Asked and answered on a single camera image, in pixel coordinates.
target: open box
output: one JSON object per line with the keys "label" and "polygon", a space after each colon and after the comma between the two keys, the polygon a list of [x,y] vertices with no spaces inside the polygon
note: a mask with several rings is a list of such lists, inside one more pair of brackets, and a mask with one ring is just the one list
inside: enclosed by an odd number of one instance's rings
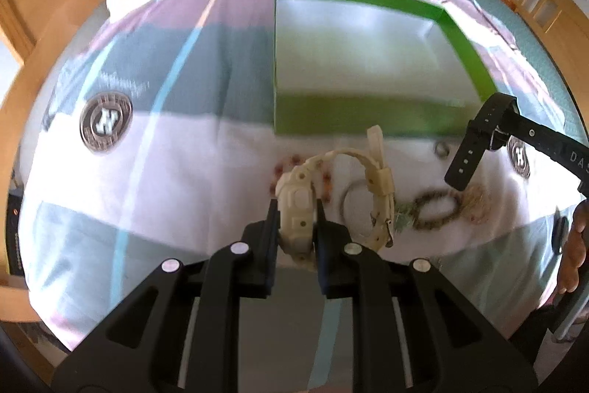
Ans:
{"label": "open box", "polygon": [[277,134],[462,136],[496,92],[447,12],[420,0],[276,0]]}

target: finger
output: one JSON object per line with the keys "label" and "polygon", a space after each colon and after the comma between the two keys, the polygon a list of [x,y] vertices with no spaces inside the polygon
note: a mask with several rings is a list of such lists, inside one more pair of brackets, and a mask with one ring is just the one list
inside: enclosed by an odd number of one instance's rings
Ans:
{"label": "finger", "polygon": [[585,262],[587,256],[587,247],[580,234],[571,232],[567,242],[564,245],[563,253],[568,257],[575,268],[579,268]]}
{"label": "finger", "polygon": [[579,285],[579,273],[568,257],[563,257],[558,270],[557,285],[559,290],[573,292]]}
{"label": "finger", "polygon": [[589,220],[589,204],[587,200],[583,200],[572,214],[571,230],[582,233],[587,226],[587,220]]}

